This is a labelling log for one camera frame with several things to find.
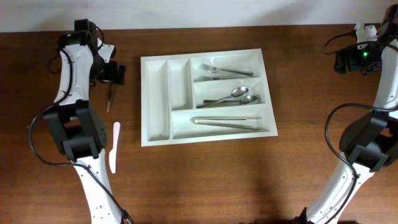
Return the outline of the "large metal spoon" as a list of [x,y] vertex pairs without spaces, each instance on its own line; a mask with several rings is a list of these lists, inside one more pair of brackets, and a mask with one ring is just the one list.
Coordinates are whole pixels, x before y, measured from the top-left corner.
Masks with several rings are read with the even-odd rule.
[[231,99],[231,100],[240,100],[244,98],[247,94],[249,93],[249,88],[246,86],[240,86],[232,90],[231,94],[228,96],[224,96],[222,98],[219,98],[215,101],[212,101],[211,103],[204,103],[202,105],[198,105],[197,108],[207,108],[210,106],[213,106],[217,103],[221,103],[225,100]]
[[220,103],[237,103],[239,105],[252,105],[257,104],[261,101],[259,96],[248,95],[239,100],[223,100]]

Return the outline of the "metal fork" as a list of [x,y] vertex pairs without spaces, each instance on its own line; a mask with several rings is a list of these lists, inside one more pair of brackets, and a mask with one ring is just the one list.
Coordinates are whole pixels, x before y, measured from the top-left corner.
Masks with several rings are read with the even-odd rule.
[[245,76],[248,76],[248,77],[253,77],[254,76],[254,72],[247,72],[247,71],[242,71],[242,70],[234,70],[234,69],[230,69],[230,68],[219,68],[219,67],[207,65],[207,64],[204,64],[204,63],[202,63],[200,65],[200,67],[202,69],[206,70],[207,72],[210,72],[210,73],[229,72],[229,73],[235,73],[235,74],[239,74],[239,75],[245,75]]
[[219,78],[219,77],[201,77],[199,81],[232,80],[240,78]]

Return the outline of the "pink and white plastic knife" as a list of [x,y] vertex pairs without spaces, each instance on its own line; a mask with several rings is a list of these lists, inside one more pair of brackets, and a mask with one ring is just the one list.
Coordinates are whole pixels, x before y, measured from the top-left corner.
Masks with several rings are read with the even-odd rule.
[[119,121],[114,122],[113,124],[113,146],[109,152],[109,168],[112,174],[115,174],[117,171],[116,163],[117,163],[117,154],[118,154],[118,142],[119,135],[121,130],[121,123]]

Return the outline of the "small metal spoon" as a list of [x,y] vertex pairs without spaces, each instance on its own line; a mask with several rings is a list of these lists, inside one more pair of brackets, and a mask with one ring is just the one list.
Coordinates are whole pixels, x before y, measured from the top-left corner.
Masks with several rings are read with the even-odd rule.
[[114,95],[114,85],[110,84],[109,86],[109,91],[108,91],[108,97],[107,97],[107,105],[106,105],[106,112],[109,113],[110,108],[111,108],[111,103],[113,100],[113,95]]

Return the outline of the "metal chopstick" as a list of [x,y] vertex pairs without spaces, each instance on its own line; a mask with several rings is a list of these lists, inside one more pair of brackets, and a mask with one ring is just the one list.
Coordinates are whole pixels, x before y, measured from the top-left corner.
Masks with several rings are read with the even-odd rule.
[[212,117],[193,117],[192,121],[247,121],[247,120],[260,120],[262,116],[253,117],[236,117],[236,116],[212,116]]
[[219,126],[224,128],[236,128],[236,129],[250,129],[250,130],[262,130],[262,128],[257,128],[254,126],[245,126],[241,124],[221,124],[221,123],[203,123],[203,122],[193,122],[195,125],[202,126]]

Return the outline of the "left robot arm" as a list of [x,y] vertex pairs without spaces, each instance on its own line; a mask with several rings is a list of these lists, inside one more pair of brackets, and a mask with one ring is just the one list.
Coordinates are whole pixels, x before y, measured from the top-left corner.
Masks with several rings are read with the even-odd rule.
[[113,196],[106,170],[108,135],[89,95],[98,82],[123,85],[126,68],[114,61],[115,46],[105,44],[100,34],[94,22],[80,19],[72,32],[59,37],[60,86],[54,104],[42,116],[68,160],[64,165],[72,166],[80,178],[91,222],[123,223],[129,218]]

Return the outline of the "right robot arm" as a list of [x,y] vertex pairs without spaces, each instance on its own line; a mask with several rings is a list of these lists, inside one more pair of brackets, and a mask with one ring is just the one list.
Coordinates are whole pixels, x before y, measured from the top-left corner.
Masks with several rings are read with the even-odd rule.
[[333,51],[334,69],[339,74],[380,71],[376,99],[371,106],[339,105],[327,117],[325,128],[340,109],[368,111],[343,131],[338,149],[331,145],[328,130],[324,131],[338,165],[320,196],[293,223],[339,223],[341,213],[365,181],[397,160],[397,5],[386,9],[379,28],[359,22],[348,34],[357,42]]

